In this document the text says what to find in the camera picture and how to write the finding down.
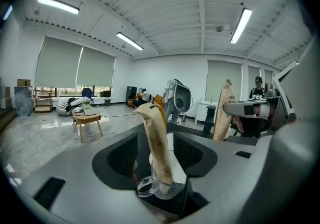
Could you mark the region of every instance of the kraft paper bag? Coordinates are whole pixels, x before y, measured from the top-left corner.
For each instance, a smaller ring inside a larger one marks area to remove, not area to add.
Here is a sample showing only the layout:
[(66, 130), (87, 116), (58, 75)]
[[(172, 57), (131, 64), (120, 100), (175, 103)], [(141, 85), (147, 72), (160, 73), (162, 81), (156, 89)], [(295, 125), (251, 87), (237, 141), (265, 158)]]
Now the kraft paper bag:
[(160, 181), (172, 184), (173, 175), (164, 112), (161, 112), (152, 103), (139, 106), (137, 111), (141, 113), (144, 120), (143, 124), (145, 125), (156, 176)]
[(232, 115), (226, 114), (222, 107), (225, 103), (233, 103), (236, 100), (234, 91), (231, 87), (231, 81), (227, 79), (225, 83), (226, 84), (221, 89), (218, 110), (215, 117), (216, 123), (213, 130), (213, 139), (219, 141), (224, 141), (233, 118)]

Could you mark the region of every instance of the wooden side table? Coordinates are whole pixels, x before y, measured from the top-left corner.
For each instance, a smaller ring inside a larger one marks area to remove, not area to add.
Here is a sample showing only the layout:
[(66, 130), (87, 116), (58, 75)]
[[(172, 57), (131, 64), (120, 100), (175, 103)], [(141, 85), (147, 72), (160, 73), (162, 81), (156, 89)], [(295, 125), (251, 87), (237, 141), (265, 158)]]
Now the wooden side table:
[(98, 124), (98, 128), (100, 131), (100, 135), (101, 137), (103, 136), (101, 128), (100, 128), (100, 124), (99, 121), (101, 120), (100, 114), (94, 114), (94, 115), (76, 115), (76, 113), (74, 112), (74, 110), (71, 110), (72, 113), (72, 118), (73, 118), (73, 122), (76, 122), (79, 125), (79, 129), (80, 129), (80, 140), (81, 143), (83, 143), (82, 140), (82, 129), (81, 129), (81, 124), (85, 124), (85, 123), (89, 123), (89, 122), (97, 122)]

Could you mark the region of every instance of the roller blind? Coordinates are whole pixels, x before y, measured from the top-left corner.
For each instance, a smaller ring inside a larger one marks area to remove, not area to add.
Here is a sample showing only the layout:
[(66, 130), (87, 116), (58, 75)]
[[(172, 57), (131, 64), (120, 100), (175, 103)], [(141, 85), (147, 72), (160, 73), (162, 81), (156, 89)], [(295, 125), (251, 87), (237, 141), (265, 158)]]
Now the roller blind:
[(225, 85), (226, 79), (231, 80), (235, 100), (240, 101), (242, 83), (242, 65), (221, 61), (208, 61), (206, 78), (205, 100), (218, 102), (221, 88)]
[(248, 91), (248, 98), (249, 98), (249, 95), (250, 95), (250, 91), (251, 89), (255, 88), (256, 86), (256, 77), (257, 76), (260, 76), (260, 68), (258, 67), (254, 67), (254, 66), (248, 66), (248, 72), (249, 72), (249, 91)]
[(264, 79), (265, 79), (265, 83), (272, 83), (272, 72), (271, 71), (264, 71)]
[(100, 51), (84, 47), (76, 83), (111, 87), (115, 59)]
[(74, 88), (82, 46), (46, 37), (36, 66), (36, 87)]

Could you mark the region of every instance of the fluorescent ceiling light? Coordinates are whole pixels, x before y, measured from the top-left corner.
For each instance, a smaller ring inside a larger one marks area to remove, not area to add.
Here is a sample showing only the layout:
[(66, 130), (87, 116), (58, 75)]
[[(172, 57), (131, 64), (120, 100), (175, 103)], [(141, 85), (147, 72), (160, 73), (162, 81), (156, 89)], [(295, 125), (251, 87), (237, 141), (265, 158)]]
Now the fluorescent ceiling light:
[(137, 43), (135, 43), (132, 39), (130, 39), (129, 37), (127, 37), (126, 35), (122, 34), (122, 33), (117, 33), (117, 36), (121, 39), (123, 39), (124, 41), (128, 42), (129, 44), (131, 44), (132, 46), (134, 46), (135, 48), (139, 49), (139, 50), (144, 50), (143, 47), (141, 47), (140, 45), (138, 45)]
[(12, 5), (10, 5), (10, 7), (8, 8), (8, 10), (6, 11), (4, 17), (3, 17), (3, 20), (6, 20), (8, 18), (8, 16), (10, 15), (12, 11)]
[(240, 38), (242, 32), (244, 31), (244, 29), (246, 27), (251, 15), (252, 15), (252, 10), (246, 9), (246, 8), (244, 8), (242, 10), (240, 21), (239, 21), (238, 25), (235, 28), (234, 35), (231, 37), (231, 40), (230, 40), (231, 44), (236, 44), (237, 43), (238, 39)]
[(44, 4), (44, 5), (48, 5), (57, 9), (61, 9), (61, 10), (65, 10), (68, 11), (72, 14), (77, 15), (79, 12), (79, 9), (71, 6), (67, 3), (61, 2), (61, 1), (57, 1), (57, 0), (37, 0), (40, 4)]

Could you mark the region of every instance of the white ceiling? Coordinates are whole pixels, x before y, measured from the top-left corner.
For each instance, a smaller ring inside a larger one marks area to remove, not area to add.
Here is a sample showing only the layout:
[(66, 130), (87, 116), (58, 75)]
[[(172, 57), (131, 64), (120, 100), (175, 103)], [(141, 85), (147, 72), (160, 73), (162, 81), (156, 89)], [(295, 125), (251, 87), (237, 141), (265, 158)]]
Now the white ceiling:
[[(297, 0), (60, 0), (79, 7), (76, 16), (41, 6), (37, 0), (22, 1), (18, 13), (24, 25), (74, 31), (110, 44), (133, 59), (222, 54), (284, 68), (299, 59), (312, 38)], [(252, 9), (253, 15), (233, 45), (230, 33), (243, 7)], [(224, 28), (220, 33), (218, 26)], [(117, 32), (137, 41), (144, 50), (128, 44), (122, 48), (124, 42), (116, 37)]]

